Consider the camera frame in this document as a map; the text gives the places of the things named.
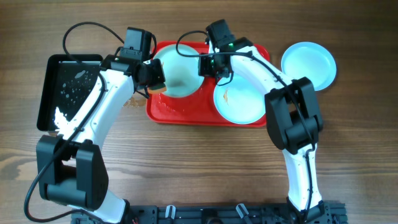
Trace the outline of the green and orange sponge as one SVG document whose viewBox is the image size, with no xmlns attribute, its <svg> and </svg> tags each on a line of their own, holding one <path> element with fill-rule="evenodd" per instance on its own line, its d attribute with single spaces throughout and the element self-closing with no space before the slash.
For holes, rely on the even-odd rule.
<svg viewBox="0 0 398 224">
<path fill-rule="evenodd" d="M 154 86 L 149 86 L 147 88 L 148 93 L 150 94 L 160 94 L 163 93 L 167 90 L 167 87 L 165 86 L 164 83 L 160 83 L 158 85 L 154 85 Z"/>
</svg>

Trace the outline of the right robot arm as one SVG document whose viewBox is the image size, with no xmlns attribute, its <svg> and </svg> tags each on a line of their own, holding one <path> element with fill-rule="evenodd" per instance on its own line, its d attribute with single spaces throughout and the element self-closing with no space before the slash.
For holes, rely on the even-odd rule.
<svg viewBox="0 0 398 224">
<path fill-rule="evenodd" d="M 315 221 L 323 214 L 315 168 L 323 120 L 312 82 L 281 72 L 250 40 L 235 38 L 224 19 L 207 26 L 205 34 L 209 52 L 200 54 L 200 74 L 228 77 L 236 72 L 264 94 L 267 132 L 286 163 L 291 221 Z"/>
</svg>

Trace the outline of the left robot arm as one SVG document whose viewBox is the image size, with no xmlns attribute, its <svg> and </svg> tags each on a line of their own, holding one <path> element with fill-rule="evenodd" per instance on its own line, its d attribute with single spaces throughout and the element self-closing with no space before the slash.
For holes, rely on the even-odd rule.
<svg viewBox="0 0 398 224">
<path fill-rule="evenodd" d="M 71 206 L 66 215 L 80 213 L 101 223 L 132 223 L 127 200 L 108 189 L 109 177 L 101 148 L 125 102 L 139 93 L 145 98 L 165 90 L 160 60 L 155 59 L 155 35 L 128 28 L 123 46 L 109 55 L 93 74 L 96 84 L 71 121 L 56 136 L 42 136 L 36 147 L 38 174 L 24 202 L 26 217 L 37 223 L 53 218 L 35 218 L 29 202 L 36 187 L 44 200 Z"/>
</svg>

